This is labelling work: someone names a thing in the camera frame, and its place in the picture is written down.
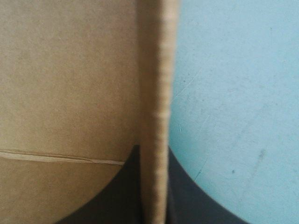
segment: brown cardboard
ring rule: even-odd
[[[139,0],[137,18],[143,212],[145,223],[163,224],[178,1]]]
[[[138,143],[135,3],[0,0],[0,150],[126,159]],[[119,166],[0,159],[0,223],[53,223]]]

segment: light blue surface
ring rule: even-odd
[[[298,0],[181,1],[170,132],[220,204],[299,223]]]

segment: crease line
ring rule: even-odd
[[[123,161],[100,160],[85,157],[67,156],[59,154],[39,154],[20,152],[17,150],[0,149],[0,158],[9,160],[37,161],[37,162],[72,162],[72,163],[94,163],[122,166]]]

